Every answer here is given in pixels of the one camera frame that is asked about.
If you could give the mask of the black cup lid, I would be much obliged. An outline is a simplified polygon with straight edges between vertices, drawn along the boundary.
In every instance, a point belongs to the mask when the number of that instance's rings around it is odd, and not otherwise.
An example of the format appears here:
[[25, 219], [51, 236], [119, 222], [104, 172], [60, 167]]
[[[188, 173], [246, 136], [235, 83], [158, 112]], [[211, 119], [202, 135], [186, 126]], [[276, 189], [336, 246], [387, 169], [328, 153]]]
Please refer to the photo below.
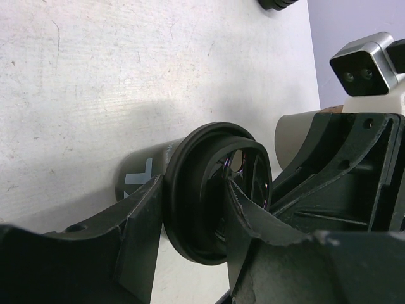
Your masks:
[[213, 122], [182, 139], [166, 168], [163, 222], [173, 247], [186, 259], [219, 265], [225, 249], [225, 184], [234, 181], [264, 210], [272, 174], [265, 147], [240, 125]]

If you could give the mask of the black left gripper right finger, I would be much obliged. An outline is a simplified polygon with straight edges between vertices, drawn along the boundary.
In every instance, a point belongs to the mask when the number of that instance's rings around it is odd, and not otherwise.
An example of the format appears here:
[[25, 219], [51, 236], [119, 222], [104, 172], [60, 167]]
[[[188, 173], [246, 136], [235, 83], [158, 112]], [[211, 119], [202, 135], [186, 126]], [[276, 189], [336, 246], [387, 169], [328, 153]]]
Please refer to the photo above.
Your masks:
[[404, 234], [305, 234], [226, 185], [226, 248], [234, 303], [403, 303]]

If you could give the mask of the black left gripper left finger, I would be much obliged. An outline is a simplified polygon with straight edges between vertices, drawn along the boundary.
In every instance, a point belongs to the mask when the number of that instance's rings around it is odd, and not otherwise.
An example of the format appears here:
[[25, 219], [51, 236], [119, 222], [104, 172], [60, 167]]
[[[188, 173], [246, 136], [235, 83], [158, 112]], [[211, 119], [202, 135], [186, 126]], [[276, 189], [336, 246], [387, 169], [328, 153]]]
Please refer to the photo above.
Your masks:
[[163, 177], [62, 232], [1, 226], [2, 303], [149, 303]]

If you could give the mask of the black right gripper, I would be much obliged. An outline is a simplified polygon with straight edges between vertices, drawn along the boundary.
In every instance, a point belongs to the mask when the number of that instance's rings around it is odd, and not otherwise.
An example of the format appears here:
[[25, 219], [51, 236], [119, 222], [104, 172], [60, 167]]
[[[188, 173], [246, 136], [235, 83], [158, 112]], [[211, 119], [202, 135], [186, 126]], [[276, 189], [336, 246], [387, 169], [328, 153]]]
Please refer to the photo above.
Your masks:
[[271, 213], [312, 229], [402, 230], [404, 117], [346, 115], [342, 140], [319, 143], [276, 188]]

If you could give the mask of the dark cup with EAT print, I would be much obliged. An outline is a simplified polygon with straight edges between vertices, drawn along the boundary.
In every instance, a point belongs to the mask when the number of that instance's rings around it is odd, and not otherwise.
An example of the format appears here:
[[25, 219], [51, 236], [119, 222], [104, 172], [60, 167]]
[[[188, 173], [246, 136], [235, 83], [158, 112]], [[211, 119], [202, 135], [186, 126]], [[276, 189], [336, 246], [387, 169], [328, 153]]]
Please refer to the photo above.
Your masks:
[[116, 200], [127, 198], [152, 177], [164, 174], [175, 150], [183, 140], [184, 137], [130, 153], [121, 162], [116, 174]]

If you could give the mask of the stack of black cup lids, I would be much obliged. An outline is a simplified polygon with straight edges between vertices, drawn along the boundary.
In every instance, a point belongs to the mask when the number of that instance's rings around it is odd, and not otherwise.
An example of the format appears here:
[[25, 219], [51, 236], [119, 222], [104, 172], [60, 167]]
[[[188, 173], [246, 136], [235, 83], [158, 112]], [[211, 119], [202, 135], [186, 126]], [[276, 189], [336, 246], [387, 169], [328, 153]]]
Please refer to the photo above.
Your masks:
[[297, 0], [258, 0], [259, 5], [266, 11], [282, 11], [296, 2]]

